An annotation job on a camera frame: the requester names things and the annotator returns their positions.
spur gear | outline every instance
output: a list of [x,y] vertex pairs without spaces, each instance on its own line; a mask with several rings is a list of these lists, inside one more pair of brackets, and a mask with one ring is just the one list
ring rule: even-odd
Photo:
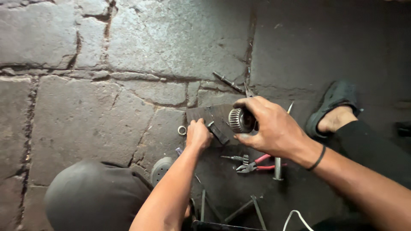
[[229,113],[229,125],[235,133],[250,133],[255,124],[255,117],[247,109],[237,108]]

wooden block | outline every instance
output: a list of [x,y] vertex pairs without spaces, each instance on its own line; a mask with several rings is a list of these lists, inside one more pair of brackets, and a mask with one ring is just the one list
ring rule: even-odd
[[[190,124],[191,120],[197,121],[200,118],[204,119],[205,125],[214,121],[214,124],[220,129],[220,131],[226,135],[230,141],[225,145],[238,145],[240,142],[234,139],[234,132],[231,130],[230,126],[227,124],[229,113],[233,109],[232,104],[219,104],[207,107],[191,108],[187,109],[187,122]],[[222,147],[223,145],[214,137],[211,142],[211,147]]]

hand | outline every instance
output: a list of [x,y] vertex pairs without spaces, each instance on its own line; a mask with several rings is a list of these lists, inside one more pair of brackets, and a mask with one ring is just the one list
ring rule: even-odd
[[239,99],[234,108],[240,107],[246,107],[259,123],[257,135],[234,136],[247,146],[275,157],[292,159],[304,143],[311,140],[280,105],[261,96]]
[[191,123],[187,128],[186,147],[195,146],[204,150],[210,146],[212,138],[213,134],[209,132],[208,128],[204,125],[203,118],[199,119],[197,122],[191,120]]

red-handled pliers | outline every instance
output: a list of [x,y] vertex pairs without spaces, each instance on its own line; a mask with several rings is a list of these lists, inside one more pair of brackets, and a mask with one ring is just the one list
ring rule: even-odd
[[236,169],[238,173],[249,173],[254,170],[271,170],[275,169],[275,165],[271,166],[256,166],[256,164],[259,164],[261,161],[270,158],[271,156],[269,154],[264,154],[260,158],[254,160],[254,162],[247,164],[247,165],[241,165]]

wristband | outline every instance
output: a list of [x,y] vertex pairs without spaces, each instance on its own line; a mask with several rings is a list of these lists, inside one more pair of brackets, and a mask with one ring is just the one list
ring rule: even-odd
[[321,152],[320,157],[318,158],[317,162],[315,162],[315,164],[313,166],[311,166],[310,168],[307,169],[307,171],[311,171],[313,170],[315,167],[317,167],[317,165],[320,163],[320,161],[322,160],[324,153],[326,152],[326,146],[323,145],[323,151]]

